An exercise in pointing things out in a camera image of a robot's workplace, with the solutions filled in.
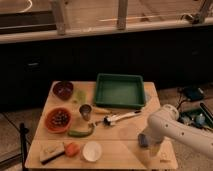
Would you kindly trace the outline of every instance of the white bowl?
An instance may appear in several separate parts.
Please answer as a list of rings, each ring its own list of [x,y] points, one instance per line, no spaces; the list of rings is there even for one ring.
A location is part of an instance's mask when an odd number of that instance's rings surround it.
[[[102,154],[101,145],[96,141],[89,141],[84,145],[83,156],[87,161],[95,162]]]

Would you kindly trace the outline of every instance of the small cup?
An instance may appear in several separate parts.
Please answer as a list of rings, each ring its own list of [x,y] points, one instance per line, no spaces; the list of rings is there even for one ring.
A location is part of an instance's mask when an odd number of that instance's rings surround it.
[[[81,113],[81,116],[85,121],[90,120],[91,111],[92,107],[88,104],[84,104],[79,108],[79,112]]]

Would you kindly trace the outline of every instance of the pepper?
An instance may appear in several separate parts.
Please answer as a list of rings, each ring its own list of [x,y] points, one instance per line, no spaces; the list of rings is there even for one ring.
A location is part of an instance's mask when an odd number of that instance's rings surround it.
[[[89,131],[76,131],[76,130],[69,130],[68,135],[70,137],[77,137],[77,138],[82,138],[82,137],[87,137],[91,135],[94,130],[95,130],[95,125],[94,124],[89,124],[90,130]]]

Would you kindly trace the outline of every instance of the dark bowl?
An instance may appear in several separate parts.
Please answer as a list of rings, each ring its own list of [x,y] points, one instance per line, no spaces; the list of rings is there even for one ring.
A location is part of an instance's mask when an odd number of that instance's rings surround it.
[[[61,100],[68,100],[73,94],[73,84],[69,81],[60,81],[54,85],[53,93]]]

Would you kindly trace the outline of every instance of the green tray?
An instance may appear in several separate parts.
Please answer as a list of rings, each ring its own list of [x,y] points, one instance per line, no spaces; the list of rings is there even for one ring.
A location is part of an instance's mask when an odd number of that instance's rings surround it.
[[[94,103],[101,107],[140,109],[146,104],[143,78],[140,75],[98,74]]]

